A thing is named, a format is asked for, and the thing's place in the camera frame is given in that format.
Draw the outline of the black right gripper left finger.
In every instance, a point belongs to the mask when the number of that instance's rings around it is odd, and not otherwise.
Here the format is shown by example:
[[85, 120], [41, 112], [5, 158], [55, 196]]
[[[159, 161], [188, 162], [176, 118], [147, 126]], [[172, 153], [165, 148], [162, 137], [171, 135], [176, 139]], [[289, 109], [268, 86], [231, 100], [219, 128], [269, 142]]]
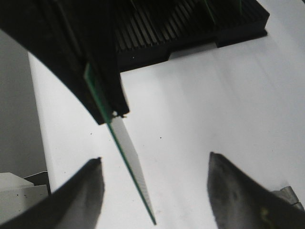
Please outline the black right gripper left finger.
[[90, 159], [50, 196], [0, 227], [94, 229], [102, 211], [104, 191], [102, 159]]

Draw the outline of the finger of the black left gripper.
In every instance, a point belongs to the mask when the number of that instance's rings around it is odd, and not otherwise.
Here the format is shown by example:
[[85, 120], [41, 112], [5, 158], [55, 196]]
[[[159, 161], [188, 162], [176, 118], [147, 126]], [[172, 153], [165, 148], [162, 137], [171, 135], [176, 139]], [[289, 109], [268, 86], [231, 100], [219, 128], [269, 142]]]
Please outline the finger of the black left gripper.
[[73, 23], [79, 43], [102, 84], [110, 108], [119, 116], [129, 113], [117, 61], [112, 2], [73, 0]]
[[84, 79], [87, 64], [103, 75], [102, 24], [107, 0], [3, 0], [0, 28], [40, 60], [98, 124], [104, 119]]

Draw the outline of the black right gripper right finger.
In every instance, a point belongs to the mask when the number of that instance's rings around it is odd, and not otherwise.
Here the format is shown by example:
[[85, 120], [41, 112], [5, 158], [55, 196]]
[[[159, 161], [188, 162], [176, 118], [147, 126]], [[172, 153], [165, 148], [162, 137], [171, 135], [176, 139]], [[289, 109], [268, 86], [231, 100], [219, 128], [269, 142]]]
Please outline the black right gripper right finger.
[[210, 153], [207, 191], [219, 229], [305, 227], [305, 212], [259, 185], [222, 154]]

